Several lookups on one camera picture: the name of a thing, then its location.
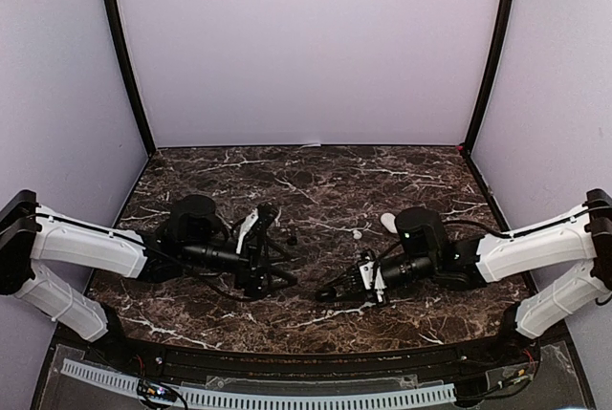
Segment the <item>black oval charging case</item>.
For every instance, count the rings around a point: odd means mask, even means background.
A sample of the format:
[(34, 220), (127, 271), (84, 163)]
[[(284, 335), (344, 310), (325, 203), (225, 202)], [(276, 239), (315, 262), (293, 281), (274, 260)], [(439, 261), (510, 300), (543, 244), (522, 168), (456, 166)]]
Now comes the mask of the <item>black oval charging case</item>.
[(334, 288), (322, 288), (316, 292), (316, 301), (323, 303), (331, 303), (337, 299), (337, 292)]

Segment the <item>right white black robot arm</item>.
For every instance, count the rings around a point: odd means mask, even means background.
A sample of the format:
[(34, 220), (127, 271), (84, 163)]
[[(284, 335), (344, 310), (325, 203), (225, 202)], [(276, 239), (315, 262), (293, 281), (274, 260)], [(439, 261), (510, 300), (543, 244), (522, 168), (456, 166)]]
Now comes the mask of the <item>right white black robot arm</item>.
[(611, 197), (602, 189), (588, 191), (584, 203), (552, 220), (506, 232), (487, 229), (482, 236), (459, 241), (448, 237), (452, 222), (425, 207), (384, 213), (381, 222), (397, 235), (402, 252), (367, 251), (317, 291), (318, 302), (382, 306), (391, 291), (423, 279), (470, 291), (525, 271), (572, 263), (544, 290), (504, 312), (488, 357), (507, 366), (523, 353), (525, 340), (542, 336), (590, 302), (601, 305), (611, 298)]

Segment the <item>white oval charging case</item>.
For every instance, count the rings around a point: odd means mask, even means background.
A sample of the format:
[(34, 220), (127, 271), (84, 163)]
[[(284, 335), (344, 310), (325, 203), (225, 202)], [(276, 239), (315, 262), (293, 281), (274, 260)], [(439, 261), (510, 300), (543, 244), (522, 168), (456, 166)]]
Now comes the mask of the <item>white oval charging case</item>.
[(389, 212), (382, 214), (380, 217), (380, 222), (382, 226), (391, 234), (397, 233), (395, 219), (396, 219), (396, 216)]

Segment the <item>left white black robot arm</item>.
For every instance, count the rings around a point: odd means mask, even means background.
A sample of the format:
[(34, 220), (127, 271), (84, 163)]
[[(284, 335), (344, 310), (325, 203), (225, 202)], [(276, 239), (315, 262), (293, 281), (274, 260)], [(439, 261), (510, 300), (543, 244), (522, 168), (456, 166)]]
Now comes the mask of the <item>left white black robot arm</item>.
[(124, 339), (114, 310), (76, 291), (46, 262), (106, 270), (125, 278), (160, 284), (185, 274), (210, 282), (199, 268), (230, 273), (241, 291), (239, 302), (261, 300), (296, 285), (279, 268), (290, 254), (268, 235), (279, 211), (258, 205), (234, 228), (216, 213), (204, 195), (174, 203), (166, 220), (152, 233), (120, 230), (78, 221), (43, 206), (34, 192), (19, 191), (1, 209), (1, 292), (26, 301), (89, 343), (115, 368), (135, 359), (134, 345)]

